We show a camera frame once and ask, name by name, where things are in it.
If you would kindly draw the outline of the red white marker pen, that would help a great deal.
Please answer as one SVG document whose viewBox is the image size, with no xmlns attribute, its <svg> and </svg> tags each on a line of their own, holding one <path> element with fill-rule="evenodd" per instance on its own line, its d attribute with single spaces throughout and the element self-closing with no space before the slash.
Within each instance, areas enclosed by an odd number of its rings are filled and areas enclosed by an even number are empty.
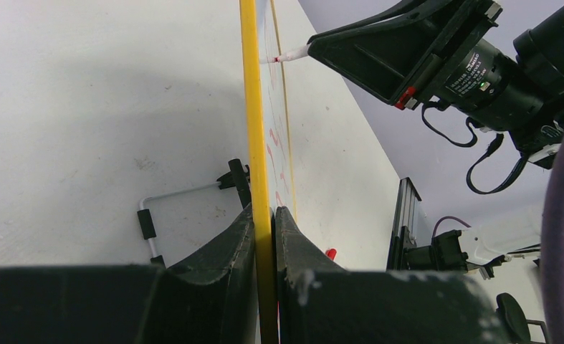
<svg viewBox="0 0 564 344">
<path fill-rule="evenodd" d="M 291 62 L 297 59 L 302 59 L 304 57 L 308 56 L 308 49 L 310 48 L 310 45 L 304 45 L 302 47 L 299 47 L 297 49 L 293 49 L 287 52 L 284 52 L 276 57 L 263 57 L 259 59 L 259 63 L 261 65 L 263 64 L 277 64 L 277 63 L 283 63 L 283 62 Z"/>
</svg>

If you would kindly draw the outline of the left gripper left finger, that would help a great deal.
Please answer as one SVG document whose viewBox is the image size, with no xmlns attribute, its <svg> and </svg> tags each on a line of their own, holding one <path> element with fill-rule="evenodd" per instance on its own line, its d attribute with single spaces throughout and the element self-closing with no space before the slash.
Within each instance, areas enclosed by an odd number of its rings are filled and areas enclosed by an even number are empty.
<svg viewBox="0 0 564 344">
<path fill-rule="evenodd" d="M 253 343 L 254 223 L 159 265 L 0 268 L 0 343 Z"/>
</svg>

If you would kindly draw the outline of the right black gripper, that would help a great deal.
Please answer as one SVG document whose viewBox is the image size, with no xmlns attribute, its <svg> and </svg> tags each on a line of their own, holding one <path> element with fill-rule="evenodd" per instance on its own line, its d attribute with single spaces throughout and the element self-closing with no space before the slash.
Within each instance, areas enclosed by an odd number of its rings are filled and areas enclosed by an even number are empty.
<svg viewBox="0 0 564 344">
<path fill-rule="evenodd" d="M 543 92 L 487 42 L 495 1 L 400 1 L 380 14 L 316 34 L 309 57 L 398 109 L 453 106 L 486 128 L 518 128 Z"/>
</svg>

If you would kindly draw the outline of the yellow framed whiteboard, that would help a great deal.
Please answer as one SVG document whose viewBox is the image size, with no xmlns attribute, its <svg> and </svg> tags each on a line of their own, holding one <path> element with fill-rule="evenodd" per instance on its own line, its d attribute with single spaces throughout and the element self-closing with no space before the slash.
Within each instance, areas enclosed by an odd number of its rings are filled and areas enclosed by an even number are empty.
<svg viewBox="0 0 564 344">
<path fill-rule="evenodd" d="M 274 213 L 296 211 L 285 66 L 274 1 L 240 1 L 261 343 L 279 342 Z"/>
</svg>

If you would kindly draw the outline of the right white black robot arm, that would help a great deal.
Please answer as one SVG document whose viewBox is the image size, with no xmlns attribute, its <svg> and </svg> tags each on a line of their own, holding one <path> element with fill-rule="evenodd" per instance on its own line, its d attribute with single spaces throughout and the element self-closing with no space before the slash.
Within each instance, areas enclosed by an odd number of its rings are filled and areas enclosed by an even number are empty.
<svg viewBox="0 0 564 344">
<path fill-rule="evenodd" d="M 515 57 L 484 38 L 501 13 L 496 1 L 400 1 L 310 37 L 308 54 L 400 110 L 437 97 L 549 169 L 564 136 L 564 6 L 515 38 Z"/>
</svg>

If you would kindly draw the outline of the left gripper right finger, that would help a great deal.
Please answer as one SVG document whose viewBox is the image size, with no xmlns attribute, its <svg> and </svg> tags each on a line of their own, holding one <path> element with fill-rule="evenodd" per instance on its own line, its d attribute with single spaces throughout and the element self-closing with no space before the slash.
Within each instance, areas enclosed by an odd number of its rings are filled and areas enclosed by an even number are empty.
<svg viewBox="0 0 564 344">
<path fill-rule="evenodd" d="M 488 296 L 447 272 L 349 271 L 275 211 L 282 343 L 506 343 Z"/>
</svg>

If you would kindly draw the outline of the red marker cap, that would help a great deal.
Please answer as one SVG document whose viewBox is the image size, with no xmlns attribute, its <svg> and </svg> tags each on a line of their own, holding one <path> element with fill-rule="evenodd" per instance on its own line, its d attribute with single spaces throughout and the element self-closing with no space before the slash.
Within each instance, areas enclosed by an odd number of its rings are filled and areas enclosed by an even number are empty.
<svg viewBox="0 0 564 344">
<path fill-rule="evenodd" d="M 337 255 L 337 250 L 334 249 L 334 248 L 327 249 L 327 250 L 325 251 L 325 255 L 326 255 L 330 260 L 334 261 L 336 255 Z"/>
</svg>

